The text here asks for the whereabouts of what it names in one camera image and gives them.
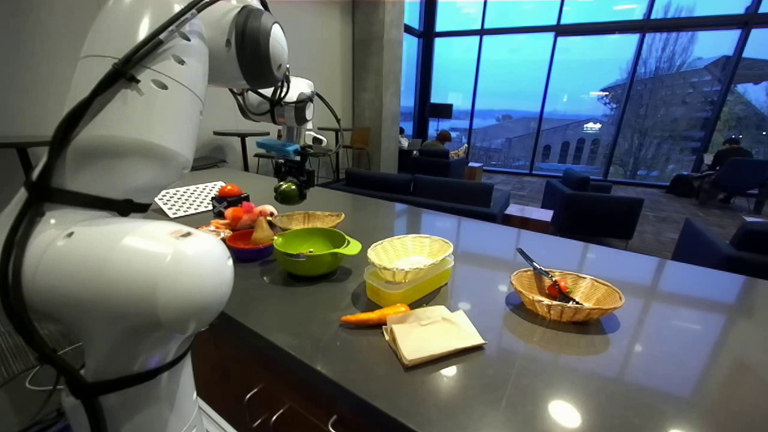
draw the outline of spoon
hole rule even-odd
[[[542,265],[539,265],[523,248],[519,248],[519,254],[531,265],[533,273],[539,273],[545,280],[549,280],[545,298],[582,304],[576,298],[572,298],[567,293],[567,289],[555,279],[555,273],[549,268],[545,268]]]

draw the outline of dark wood cabinet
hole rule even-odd
[[[199,395],[236,430],[408,430],[242,325],[223,316],[192,345]]]

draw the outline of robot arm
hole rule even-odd
[[[213,236],[123,212],[189,170],[209,83],[288,83],[288,44],[265,4],[105,3],[78,63],[73,109],[29,190],[0,217],[2,310],[65,376],[78,432],[201,430],[185,349],[231,295],[231,254]],[[47,343],[39,316],[83,340],[84,370]]]

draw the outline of wooden bowl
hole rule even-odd
[[[368,262],[378,277],[389,283],[408,283],[427,277],[451,254],[451,241],[423,233],[385,237],[368,248]]]
[[[545,298],[542,293],[549,280],[539,277],[533,268],[519,268],[512,273],[512,289],[522,295],[523,304],[545,320],[596,321],[624,304],[624,293],[603,279],[558,268],[552,268],[552,273],[567,283],[569,295],[582,304]]]
[[[345,219],[344,212],[283,212],[271,219],[281,231],[295,227],[337,227]]]

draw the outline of bowl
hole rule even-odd
[[[271,257],[275,248],[254,248],[251,241],[251,231],[237,231],[223,237],[225,248],[231,250],[236,262],[263,262]]]
[[[545,298],[542,293],[548,280],[539,277],[533,268],[519,268],[512,273],[512,289],[522,295],[523,304],[545,320],[596,321],[624,304],[624,293],[603,279],[579,271],[549,271],[565,280],[569,295],[576,298],[582,304]]]
[[[283,231],[295,227],[337,227],[345,219],[344,212],[283,212],[271,219]]]
[[[368,262],[389,283],[420,279],[451,254],[451,241],[423,233],[385,237],[368,248]]]
[[[344,257],[360,253],[360,243],[337,227],[295,227],[275,236],[277,262],[295,277],[335,273]]]

